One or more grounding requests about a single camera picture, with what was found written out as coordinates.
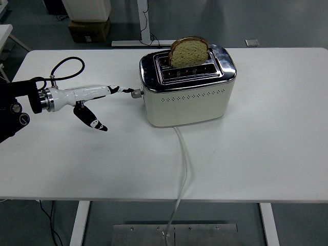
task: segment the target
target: black cable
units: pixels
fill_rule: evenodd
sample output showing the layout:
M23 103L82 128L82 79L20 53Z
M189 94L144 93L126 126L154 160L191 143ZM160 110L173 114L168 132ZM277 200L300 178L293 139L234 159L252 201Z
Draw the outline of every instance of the black cable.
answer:
M66 19L68 19L68 15L60 15L59 17L56 15L56 18L59 22L62 22Z
M52 201L51 212L50 212L50 215L49 215L49 214L44 210L44 208L42 207L42 202L41 202L41 200L40 200L40 207L41 207L42 211L47 215L47 217L48 217L49 220L50 220L50 230L51 230L52 240L53 240L54 244L55 244L56 246L58 246L58 244L56 243L55 236L54 236L54 233L55 233L56 236L58 237L58 239L60 240L60 245L63 246L62 239L60 238L60 236L59 236L58 233L55 231L55 229L53 228L53 225L52 225L52 212L53 212L53 206L54 206L54 201Z
M51 71L51 75L53 75L53 74L55 73L56 69L57 69L58 67L60 67L61 64L63 64L64 62L66 62L66 61L68 61L68 60L73 60L73 59L75 59L75 60L79 60L79 61L82 63L82 68L81 68L77 73L74 73L73 75L66 76L66 77L62 77L62 78L57 78L56 80L64 80L64 79L69 79L69 78L73 78L73 77L75 77L75 76L78 76L80 73L83 72L83 70L84 70L84 68L86 67L86 65L85 65L84 61L83 61L81 58L76 57L76 56L70 56L70 57L67 57L67 58L65 58L64 60L62 60L60 63L58 63L58 64L52 69L52 71Z
M152 43L155 41L155 39L158 41L158 47L160 48L160 44L159 44L159 40L158 40L158 38L156 38L156 36L153 34L153 33L151 33L151 32L149 32L150 33L150 40L151 40L151 43L150 44L145 44L145 43L143 43L141 40L142 40L142 35L141 35L141 33L143 32L143 31L145 31L146 30L146 28L147 28L147 24L148 24L148 19L147 19L147 17L146 17L146 13L148 12L148 10L149 10L149 1L147 0L147 10L146 11L143 11L143 14L144 14L144 16L145 16L145 19L146 19L146 26L145 26L145 28L143 28L141 31L140 31L140 39L139 39L139 42L140 43L142 43L143 45L147 45L147 46L151 46L152 45Z
M66 77L61 77L61 78L43 78L43 77L35 77L35 78L32 78L31 80L35 81L35 82L40 82L40 81L43 81L44 82L44 85L38 89L39 91L43 90L46 86L47 86L47 81L55 81L55 80L65 80L65 79L69 79L69 78L73 78L73 77L76 77L78 76L79 74L81 74L84 70L84 68L86 67L84 61L79 58L79 57L76 57L76 56L70 56L70 57L67 57L65 58L64 60L62 60L61 62L59 62L51 71L51 75L53 76L54 75L54 72L56 71L56 69L62 65L64 62L68 61L68 60L72 60L72 59L75 59L75 60L79 60L81 63L82 63L82 67L81 69L77 72L77 73L74 73L72 75L69 75L69 76L66 76Z

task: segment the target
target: toaster lever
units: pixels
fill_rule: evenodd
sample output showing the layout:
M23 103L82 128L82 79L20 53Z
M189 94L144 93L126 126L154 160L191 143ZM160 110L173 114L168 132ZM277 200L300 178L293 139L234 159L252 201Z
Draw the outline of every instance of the toaster lever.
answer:
M137 89L137 90L134 90L134 91L131 93L131 96L132 96L133 98L140 98L143 94L144 94L144 92L143 92L141 89Z

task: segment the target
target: cardboard box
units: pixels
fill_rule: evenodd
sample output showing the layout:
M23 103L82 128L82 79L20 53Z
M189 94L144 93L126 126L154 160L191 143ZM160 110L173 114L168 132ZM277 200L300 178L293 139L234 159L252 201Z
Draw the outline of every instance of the cardboard box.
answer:
M74 22L71 21L68 29L76 43L104 42L110 28L110 20L106 22Z

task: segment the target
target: bread crust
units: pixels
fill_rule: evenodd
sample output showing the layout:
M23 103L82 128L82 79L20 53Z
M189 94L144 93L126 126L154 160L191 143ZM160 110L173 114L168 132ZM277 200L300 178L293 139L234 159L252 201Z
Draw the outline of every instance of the bread crust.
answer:
M170 63L170 65L171 65L171 61L172 61L172 57L173 57L173 53L174 53L175 48L178 45L180 45L184 42L193 41L193 40L200 41L200 42L204 43L206 45L207 50L209 49L209 43L203 37L189 36L189 37L184 37L184 38L178 39L178 40L174 41L173 44L171 45L171 51L169 53L169 63Z

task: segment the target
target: toaster vent holes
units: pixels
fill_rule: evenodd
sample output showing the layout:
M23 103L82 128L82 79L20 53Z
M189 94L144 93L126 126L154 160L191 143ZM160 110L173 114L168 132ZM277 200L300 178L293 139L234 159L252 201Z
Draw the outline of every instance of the toaster vent holes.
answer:
M211 96L219 93L225 92L225 89L222 90L216 90L216 91L209 91L209 92L204 92L204 93L198 93L198 94L192 94L192 95L187 95L187 96L178 96L178 97L166 97L162 98L161 101L164 103L165 101L180 101L180 100L189 100L189 99L194 99L194 98L200 98L200 97L205 97L205 96Z

